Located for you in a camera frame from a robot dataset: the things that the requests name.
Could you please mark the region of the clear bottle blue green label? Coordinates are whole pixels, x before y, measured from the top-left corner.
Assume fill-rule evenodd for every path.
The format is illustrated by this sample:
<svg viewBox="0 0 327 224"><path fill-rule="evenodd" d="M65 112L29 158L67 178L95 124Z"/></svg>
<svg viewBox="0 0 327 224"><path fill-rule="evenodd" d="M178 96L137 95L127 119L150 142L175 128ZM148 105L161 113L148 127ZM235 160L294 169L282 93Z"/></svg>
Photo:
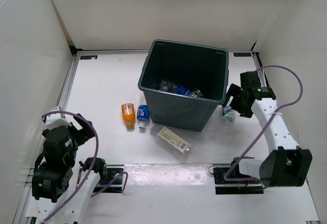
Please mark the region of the clear bottle blue green label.
<svg viewBox="0 0 327 224"><path fill-rule="evenodd" d="M221 109L221 119L223 121L229 121L234 122L236 118L236 112L232 107L230 106L230 101L227 102L225 106L222 106Z"/></svg>

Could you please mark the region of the orange juice bottle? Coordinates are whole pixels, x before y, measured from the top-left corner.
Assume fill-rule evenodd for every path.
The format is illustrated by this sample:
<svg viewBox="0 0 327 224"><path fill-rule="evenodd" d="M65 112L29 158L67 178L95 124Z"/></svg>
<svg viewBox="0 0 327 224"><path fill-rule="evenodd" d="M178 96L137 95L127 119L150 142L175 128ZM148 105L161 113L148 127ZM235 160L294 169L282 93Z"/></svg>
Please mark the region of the orange juice bottle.
<svg viewBox="0 0 327 224"><path fill-rule="evenodd" d="M135 124L135 109L132 103L121 105L122 118L127 129L133 129Z"/></svg>

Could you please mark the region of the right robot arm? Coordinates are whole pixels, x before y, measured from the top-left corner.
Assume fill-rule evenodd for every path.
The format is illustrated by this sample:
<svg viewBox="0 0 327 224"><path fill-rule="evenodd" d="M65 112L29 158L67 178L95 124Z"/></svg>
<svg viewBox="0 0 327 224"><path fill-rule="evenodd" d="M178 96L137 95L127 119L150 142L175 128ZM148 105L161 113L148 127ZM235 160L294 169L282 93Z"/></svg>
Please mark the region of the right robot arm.
<svg viewBox="0 0 327 224"><path fill-rule="evenodd" d="M235 183L261 181L264 187L300 187L304 184L312 161L308 149L302 149L291 136L279 113L276 96L270 87L263 87L256 71L240 74L241 85L231 84L226 94L230 106L240 116L256 116L262 128L253 143L264 136L269 155L264 161L246 156L246 149L224 175Z"/></svg>

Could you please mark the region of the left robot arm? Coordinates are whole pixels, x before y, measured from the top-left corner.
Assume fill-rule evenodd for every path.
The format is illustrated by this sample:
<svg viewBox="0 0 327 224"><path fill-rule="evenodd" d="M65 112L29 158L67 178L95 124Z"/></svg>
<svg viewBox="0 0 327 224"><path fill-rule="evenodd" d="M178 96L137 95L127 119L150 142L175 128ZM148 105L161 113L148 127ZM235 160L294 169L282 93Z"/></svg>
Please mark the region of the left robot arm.
<svg viewBox="0 0 327 224"><path fill-rule="evenodd" d="M45 141L32 177L32 196L41 223L82 223L96 184L107 179L105 160L94 155L79 163L82 178L75 191L68 194L79 146L98 135L92 123L80 114L71 116L81 129L69 122L66 114L53 110L42 117Z"/></svg>

